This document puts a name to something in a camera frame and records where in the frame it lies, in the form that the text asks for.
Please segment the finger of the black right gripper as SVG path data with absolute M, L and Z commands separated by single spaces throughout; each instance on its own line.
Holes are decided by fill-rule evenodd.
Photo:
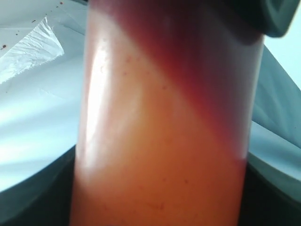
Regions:
M 261 33 L 283 37 L 293 20 L 299 0 L 246 0 L 248 22 Z

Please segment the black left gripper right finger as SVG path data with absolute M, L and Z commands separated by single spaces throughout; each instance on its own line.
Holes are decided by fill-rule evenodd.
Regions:
M 244 225 L 300 224 L 301 182 L 249 153 L 244 183 Z

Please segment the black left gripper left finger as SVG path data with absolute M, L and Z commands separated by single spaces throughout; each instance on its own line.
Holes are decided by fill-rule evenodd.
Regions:
M 23 182 L 0 193 L 2 226 L 67 226 L 75 147 Z

